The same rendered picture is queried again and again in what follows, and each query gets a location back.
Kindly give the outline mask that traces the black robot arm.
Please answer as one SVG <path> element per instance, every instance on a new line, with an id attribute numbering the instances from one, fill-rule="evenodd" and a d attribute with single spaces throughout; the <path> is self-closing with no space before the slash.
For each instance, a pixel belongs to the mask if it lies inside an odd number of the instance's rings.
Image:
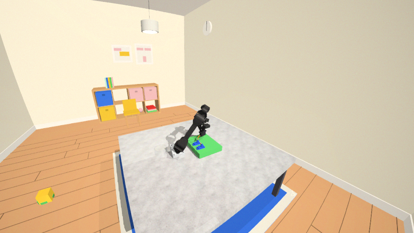
<path id="1" fill-rule="evenodd" d="M 180 140 L 176 141 L 174 148 L 173 148 L 176 154 L 183 152 L 185 150 L 185 147 L 187 146 L 187 143 L 188 143 L 188 139 L 191 136 L 191 134 L 194 132 L 197 126 L 201 125 L 204 121 L 205 123 L 209 122 L 209 119 L 207 118 L 207 113 L 209 112 L 209 110 L 210 110 L 210 107 L 208 107 L 207 105 L 204 104 L 201 106 L 201 110 L 199 110 L 195 114 L 194 119 L 193 119 L 193 124 L 191 125 L 191 127 L 189 128 L 185 136 L 181 137 Z"/>

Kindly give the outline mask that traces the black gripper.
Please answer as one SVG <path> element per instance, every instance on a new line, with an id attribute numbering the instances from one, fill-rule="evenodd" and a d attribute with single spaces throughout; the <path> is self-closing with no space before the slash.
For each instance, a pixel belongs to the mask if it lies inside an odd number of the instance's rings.
<path id="1" fill-rule="evenodd" d="M 209 124 L 205 124 L 205 121 L 198 126 L 199 130 L 202 130 L 202 132 L 204 131 L 204 129 L 210 128 Z"/>

